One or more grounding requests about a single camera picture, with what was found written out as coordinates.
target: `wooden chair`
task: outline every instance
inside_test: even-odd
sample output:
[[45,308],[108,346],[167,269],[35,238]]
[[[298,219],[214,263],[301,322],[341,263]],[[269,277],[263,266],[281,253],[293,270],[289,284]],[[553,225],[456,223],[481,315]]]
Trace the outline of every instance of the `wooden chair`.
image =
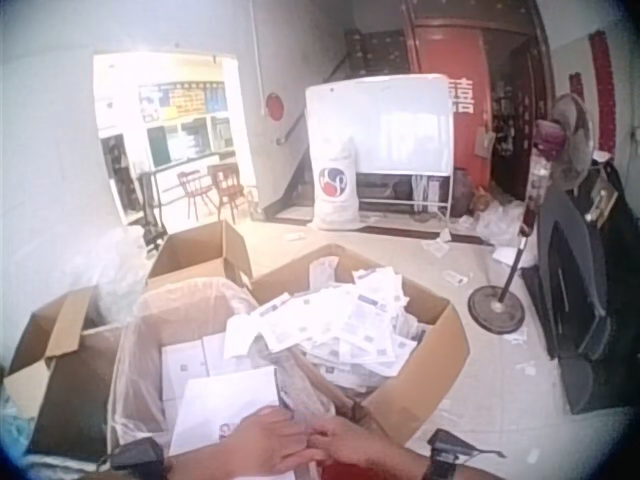
[[206,205],[209,213],[213,213],[211,208],[209,208],[209,205],[213,205],[213,208],[217,208],[216,204],[213,203],[213,200],[211,200],[211,197],[209,196],[209,192],[213,190],[213,185],[203,186],[202,178],[203,175],[201,175],[198,170],[178,174],[178,182],[180,182],[184,195],[187,197],[187,201],[189,202],[187,218],[191,218],[191,202],[193,202],[193,208],[196,211],[196,220],[198,221],[200,220],[198,218],[198,203],[196,202],[198,198],[202,199],[202,203]]
[[231,220],[235,225],[235,211],[238,210],[236,202],[244,197],[244,187],[240,185],[238,165],[210,165],[208,171],[211,183],[218,192],[218,220],[222,215],[222,207],[229,205]]

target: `human hand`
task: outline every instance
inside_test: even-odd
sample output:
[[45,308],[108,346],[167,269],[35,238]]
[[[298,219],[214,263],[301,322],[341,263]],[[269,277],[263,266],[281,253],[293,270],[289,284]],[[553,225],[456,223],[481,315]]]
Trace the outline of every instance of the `human hand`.
[[327,417],[312,426],[309,446],[324,451],[330,460],[370,467],[393,447],[383,436],[340,417]]
[[291,412],[275,407],[246,417],[220,445],[233,477],[279,475],[313,461],[326,460],[321,450],[307,448],[304,426]]

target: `box on floor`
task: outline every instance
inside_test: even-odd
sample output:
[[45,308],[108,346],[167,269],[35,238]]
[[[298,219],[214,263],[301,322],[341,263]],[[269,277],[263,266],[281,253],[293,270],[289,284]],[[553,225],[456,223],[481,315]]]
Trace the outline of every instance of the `box on floor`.
[[253,273],[244,237],[226,221],[169,235],[155,259],[147,290],[191,278],[225,277],[236,285]]
[[[336,280],[339,282],[353,282],[352,272],[380,266],[339,245],[326,245],[254,279],[251,284],[253,297],[258,304],[264,304],[285,292],[294,294],[307,291],[310,264],[327,256],[339,258],[336,268]],[[453,386],[469,355],[469,345],[460,317],[448,300],[409,279],[403,280],[403,290],[409,298],[407,312],[421,323],[433,325],[433,328],[400,374],[387,380],[363,405],[393,440],[404,444],[436,410]],[[210,294],[207,291],[199,292],[192,299],[184,298],[185,303],[178,309],[156,312],[142,319],[141,328],[145,329],[146,335],[139,335],[139,338],[144,345],[136,345],[136,348],[159,356],[163,346],[223,332],[227,319],[237,312],[231,311],[225,302],[214,305],[215,299],[207,299]],[[215,312],[215,318],[203,316],[203,309]],[[295,349],[294,358],[312,385],[334,402],[339,413],[351,418],[353,401],[330,384]],[[144,371],[149,365],[141,358],[134,360],[129,368],[136,370],[138,376],[147,375],[153,385],[145,395],[151,404],[132,404],[127,415],[144,424],[151,432],[163,432],[165,420],[161,405],[160,373]]]
[[34,419],[27,453],[97,462],[107,453],[106,405],[122,328],[93,328],[94,288],[69,292],[33,312],[4,385]]

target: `black watch strap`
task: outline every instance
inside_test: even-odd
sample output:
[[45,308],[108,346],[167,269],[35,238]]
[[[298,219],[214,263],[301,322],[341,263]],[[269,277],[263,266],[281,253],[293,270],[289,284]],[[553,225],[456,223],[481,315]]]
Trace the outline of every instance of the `black watch strap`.
[[431,465],[427,473],[422,477],[423,480],[452,480],[456,474],[455,463],[443,462],[441,460],[431,459]]

